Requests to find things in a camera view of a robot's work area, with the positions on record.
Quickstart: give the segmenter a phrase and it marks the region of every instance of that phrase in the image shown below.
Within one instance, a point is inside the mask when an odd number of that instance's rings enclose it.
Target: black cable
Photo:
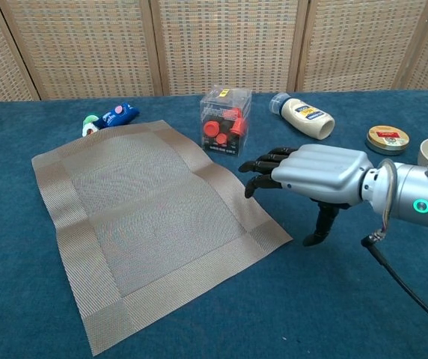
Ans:
[[[370,236],[367,236],[362,239],[361,241],[362,245],[372,254],[372,256],[379,262],[379,264],[385,269],[387,269],[388,273],[392,276],[393,279],[402,287],[403,290],[407,292],[410,297],[417,302],[418,305],[424,309],[428,314],[428,306],[403,282],[403,280],[399,277],[399,275],[394,271],[392,267],[388,264],[385,257],[382,255],[382,253],[376,248],[375,242],[370,238]]]

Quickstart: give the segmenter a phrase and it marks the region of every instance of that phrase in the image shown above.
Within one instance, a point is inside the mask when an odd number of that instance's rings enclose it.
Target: red label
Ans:
[[[390,137],[390,138],[399,138],[398,132],[384,132],[384,131],[377,131],[377,135],[379,137]]]

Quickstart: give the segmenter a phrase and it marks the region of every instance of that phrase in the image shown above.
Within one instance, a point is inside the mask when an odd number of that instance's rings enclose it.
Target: round tin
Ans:
[[[382,155],[399,155],[409,146],[409,136],[392,126],[374,126],[367,133],[367,147]]]

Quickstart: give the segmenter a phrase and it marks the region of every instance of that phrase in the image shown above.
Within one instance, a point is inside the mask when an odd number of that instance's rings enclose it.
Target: white squeeze bottle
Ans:
[[[300,99],[294,99],[285,92],[275,95],[269,103],[269,110],[278,114],[307,136],[323,140],[335,126],[332,116],[312,107]]]

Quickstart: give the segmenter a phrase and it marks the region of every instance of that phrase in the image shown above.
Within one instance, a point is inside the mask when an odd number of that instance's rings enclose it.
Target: white cap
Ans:
[[[275,95],[271,102],[269,103],[269,110],[273,114],[281,114],[281,106],[286,102],[287,99],[289,99],[290,96],[288,93],[280,92],[277,95]]]
[[[90,131],[90,134],[91,134],[91,133],[93,133],[93,132],[97,132],[97,131],[99,131],[99,129],[98,129],[95,125],[93,125],[93,123],[92,123],[92,122],[90,122],[90,123],[86,123],[86,124],[82,127],[82,137],[87,136],[87,135],[88,135],[88,131],[89,131],[89,130],[91,130],[91,131]]]

